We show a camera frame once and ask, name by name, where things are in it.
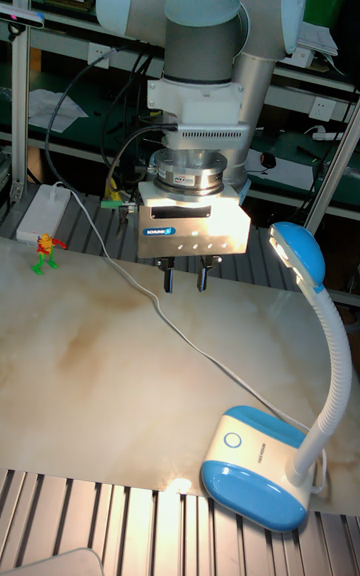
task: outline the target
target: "green toy figure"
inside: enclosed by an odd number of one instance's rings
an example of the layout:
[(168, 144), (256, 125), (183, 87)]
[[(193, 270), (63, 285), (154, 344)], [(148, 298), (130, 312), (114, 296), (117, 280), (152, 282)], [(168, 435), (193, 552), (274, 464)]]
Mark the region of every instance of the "green toy figure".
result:
[(50, 265), (50, 267), (52, 267), (53, 269), (58, 268), (53, 258), (54, 245), (60, 245), (60, 247), (66, 249), (66, 245), (64, 245), (64, 243), (62, 243), (61, 240), (56, 240), (56, 238), (52, 238), (51, 236), (49, 236), (49, 234), (43, 234), (41, 238), (39, 236), (38, 248), (36, 250), (39, 254), (39, 262), (36, 265), (34, 265), (34, 267), (32, 267), (33, 272), (35, 272), (35, 274), (38, 274), (38, 276), (42, 276), (41, 268), (44, 264), (45, 256), (49, 256), (47, 262), (48, 265)]

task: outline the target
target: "desk lamp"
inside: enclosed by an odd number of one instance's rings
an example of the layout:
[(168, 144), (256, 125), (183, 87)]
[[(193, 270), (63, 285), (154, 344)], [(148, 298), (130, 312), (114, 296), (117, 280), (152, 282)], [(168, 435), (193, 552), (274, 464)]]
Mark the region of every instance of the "desk lamp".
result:
[(315, 461), (344, 415), (351, 389), (352, 363), (341, 318), (324, 285), (325, 262), (314, 237), (304, 227), (276, 223), (270, 243), (314, 308), (331, 361), (325, 405), (305, 436), (296, 427), (249, 406), (223, 414), (202, 466), (211, 496), (233, 511), (286, 532), (305, 518)]

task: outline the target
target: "white lamp base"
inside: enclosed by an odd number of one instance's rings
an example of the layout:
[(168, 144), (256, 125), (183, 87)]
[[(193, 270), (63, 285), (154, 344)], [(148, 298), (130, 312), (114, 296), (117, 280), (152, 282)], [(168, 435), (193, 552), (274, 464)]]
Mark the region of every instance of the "white lamp base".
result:
[(306, 516), (315, 465), (300, 485), (286, 468), (305, 435), (254, 407), (222, 416), (202, 465), (202, 478), (220, 504), (273, 531), (298, 527)]

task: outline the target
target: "crumpled paper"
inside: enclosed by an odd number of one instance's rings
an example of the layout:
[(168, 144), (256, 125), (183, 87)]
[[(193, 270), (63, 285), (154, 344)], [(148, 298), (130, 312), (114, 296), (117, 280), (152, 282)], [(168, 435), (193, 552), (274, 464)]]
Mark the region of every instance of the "crumpled paper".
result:
[[(47, 129), (52, 113), (61, 96), (61, 92), (50, 92), (47, 89), (35, 89), (30, 92), (29, 124)], [(88, 118), (88, 115), (69, 96), (66, 96), (51, 129), (62, 134), (78, 118)]]

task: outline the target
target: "marble table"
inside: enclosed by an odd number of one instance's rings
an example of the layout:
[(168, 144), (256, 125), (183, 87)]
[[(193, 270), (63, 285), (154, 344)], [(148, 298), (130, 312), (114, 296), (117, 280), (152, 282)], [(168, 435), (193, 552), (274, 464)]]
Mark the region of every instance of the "marble table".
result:
[[(249, 393), (194, 351), (106, 260), (56, 250), (58, 270), (31, 266), (34, 248), (0, 239), (0, 467), (166, 489), (200, 467), (220, 415)], [(301, 294), (123, 263), (158, 294), (199, 347), (268, 400), (311, 425), (330, 369), (318, 320)], [(327, 446), (320, 511), (360, 513), (360, 390)]]

